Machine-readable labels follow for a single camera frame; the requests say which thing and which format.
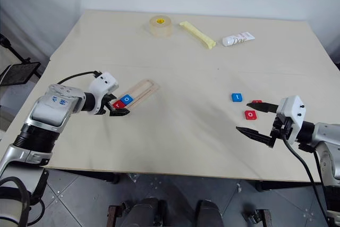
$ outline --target tape roll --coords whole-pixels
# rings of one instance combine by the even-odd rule
[[[155,37],[168,37],[172,34],[171,19],[165,15],[152,17],[149,21],[150,32]]]

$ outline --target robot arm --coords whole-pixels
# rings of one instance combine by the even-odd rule
[[[328,224],[340,226],[340,125],[304,121],[305,106],[298,96],[284,98],[278,106],[269,103],[247,105],[262,112],[276,113],[270,137],[256,130],[236,127],[247,137],[273,148],[275,140],[285,136],[289,144],[296,141],[299,149],[305,152],[317,151],[325,188]]]
[[[2,157],[0,180],[11,176],[19,178],[29,193],[30,205],[39,202],[48,178],[48,171],[43,166],[49,163],[54,143],[71,114],[80,111],[93,115],[105,114],[104,107],[108,108],[110,116],[122,116],[130,112],[125,108],[114,109],[109,103],[116,98],[111,93],[117,88],[118,82],[107,72],[98,73],[88,93],[64,85],[50,85],[45,95],[35,102],[21,133]],[[10,207],[3,207],[0,203],[0,217],[19,223],[21,204],[17,201],[18,190],[13,183],[8,182],[0,187],[0,198],[3,200],[4,197]],[[1,226],[2,221],[4,225],[10,223],[0,219]]]

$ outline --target wooden table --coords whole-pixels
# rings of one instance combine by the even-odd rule
[[[263,180],[308,181],[303,166],[278,140],[274,149],[248,139],[235,126],[270,133],[274,114],[248,121],[246,103],[279,104],[299,95],[310,122],[340,123],[340,73],[306,22],[169,15],[169,38],[155,38],[155,14],[85,11],[51,57],[42,78],[0,143],[3,153],[34,101],[51,83],[83,71],[110,72],[116,95],[142,79],[160,89],[124,117],[73,115],[53,150],[49,167],[171,173]],[[179,27],[188,20],[217,41],[211,50]],[[249,31],[255,40],[224,47],[222,38]],[[66,85],[87,90],[93,77]],[[242,93],[243,102],[231,101]],[[318,181],[312,154],[299,151]]]

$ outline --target white tube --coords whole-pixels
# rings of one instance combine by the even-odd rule
[[[249,40],[253,40],[255,37],[249,32],[239,33],[236,36],[229,36],[222,39],[222,43],[224,46],[231,46],[240,44]]]

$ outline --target yellow sticker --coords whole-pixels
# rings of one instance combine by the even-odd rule
[[[164,20],[163,18],[157,19],[157,23],[159,23],[159,24],[162,24],[162,23],[164,23],[164,22],[165,22],[165,20]]]

